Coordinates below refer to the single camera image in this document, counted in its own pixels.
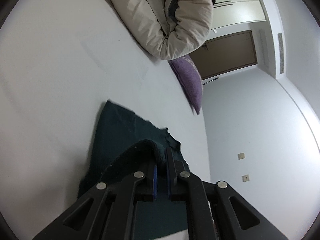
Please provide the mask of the dark green knit sweater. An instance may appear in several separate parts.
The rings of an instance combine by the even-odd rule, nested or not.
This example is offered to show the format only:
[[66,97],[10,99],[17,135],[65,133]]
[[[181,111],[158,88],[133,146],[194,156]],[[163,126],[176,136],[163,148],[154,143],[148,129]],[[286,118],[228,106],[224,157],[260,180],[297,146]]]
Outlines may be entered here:
[[187,230],[184,202],[172,202],[166,194],[165,149],[168,147],[173,158],[189,170],[181,143],[167,128],[157,128],[133,111],[107,101],[100,111],[89,169],[80,182],[78,196],[99,182],[119,183],[128,174],[157,165],[157,197],[154,202],[138,203],[134,238],[157,239]]

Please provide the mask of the purple cushion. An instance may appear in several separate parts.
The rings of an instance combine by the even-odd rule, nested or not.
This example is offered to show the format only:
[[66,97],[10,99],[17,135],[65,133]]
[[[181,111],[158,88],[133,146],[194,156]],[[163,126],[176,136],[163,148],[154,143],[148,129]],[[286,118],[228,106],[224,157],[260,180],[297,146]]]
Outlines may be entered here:
[[182,86],[188,101],[196,114],[199,115],[203,97],[203,85],[195,63],[189,55],[169,60],[168,63]]

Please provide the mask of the brown door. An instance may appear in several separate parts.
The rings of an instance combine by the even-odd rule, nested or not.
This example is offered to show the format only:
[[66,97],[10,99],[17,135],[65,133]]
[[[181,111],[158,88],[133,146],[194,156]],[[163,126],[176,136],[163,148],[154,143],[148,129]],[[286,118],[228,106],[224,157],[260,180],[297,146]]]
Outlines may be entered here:
[[208,40],[189,56],[203,80],[257,64],[251,30]]

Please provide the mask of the white bed sheet mattress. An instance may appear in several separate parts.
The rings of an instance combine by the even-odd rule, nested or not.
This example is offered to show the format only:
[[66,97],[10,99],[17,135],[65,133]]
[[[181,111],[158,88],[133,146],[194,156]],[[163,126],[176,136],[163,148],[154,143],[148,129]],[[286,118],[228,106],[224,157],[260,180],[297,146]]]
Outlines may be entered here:
[[20,0],[1,28],[1,213],[19,239],[75,202],[107,100],[167,128],[210,179],[203,115],[109,0]]

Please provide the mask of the ceiling air vent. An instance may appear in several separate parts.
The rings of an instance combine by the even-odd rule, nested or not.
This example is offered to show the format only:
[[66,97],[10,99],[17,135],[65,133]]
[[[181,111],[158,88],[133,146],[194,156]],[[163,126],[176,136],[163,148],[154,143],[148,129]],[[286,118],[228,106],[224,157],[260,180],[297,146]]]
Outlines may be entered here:
[[284,74],[284,72],[285,72],[285,51],[284,51],[284,40],[283,40],[282,33],[278,33],[278,43],[279,43],[279,58],[280,58],[279,74]]

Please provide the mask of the rolled beige duvet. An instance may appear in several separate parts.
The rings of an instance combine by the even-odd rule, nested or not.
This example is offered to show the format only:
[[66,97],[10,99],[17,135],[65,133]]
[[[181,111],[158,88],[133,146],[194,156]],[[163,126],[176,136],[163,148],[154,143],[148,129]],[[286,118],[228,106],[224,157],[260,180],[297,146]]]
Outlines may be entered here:
[[173,60],[206,41],[216,0],[110,0],[127,29],[152,56]]

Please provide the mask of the white wardrobe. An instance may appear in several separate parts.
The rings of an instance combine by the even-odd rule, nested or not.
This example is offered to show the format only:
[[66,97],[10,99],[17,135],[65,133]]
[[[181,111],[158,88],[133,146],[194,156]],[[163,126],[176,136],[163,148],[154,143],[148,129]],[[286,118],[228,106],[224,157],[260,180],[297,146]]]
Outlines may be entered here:
[[260,0],[216,0],[211,28],[265,20]]

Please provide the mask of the beige wall socket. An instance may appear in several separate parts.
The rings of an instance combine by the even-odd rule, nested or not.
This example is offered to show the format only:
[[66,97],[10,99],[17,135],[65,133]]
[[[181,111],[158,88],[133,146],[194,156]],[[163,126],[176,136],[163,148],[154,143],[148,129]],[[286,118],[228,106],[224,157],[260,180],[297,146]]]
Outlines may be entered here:
[[243,181],[243,182],[249,181],[249,175],[246,174],[246,175],[242,176],[242,181]]

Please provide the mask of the beige wall switch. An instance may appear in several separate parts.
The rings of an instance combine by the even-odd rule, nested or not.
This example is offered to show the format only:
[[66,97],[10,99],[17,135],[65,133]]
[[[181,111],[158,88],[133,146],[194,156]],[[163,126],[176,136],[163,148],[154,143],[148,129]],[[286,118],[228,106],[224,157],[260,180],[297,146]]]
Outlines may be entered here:
[[245,158],[245,154],[244,153],[239,153],[238,154],[238,159],[241,160],[241,159],[244,159]]

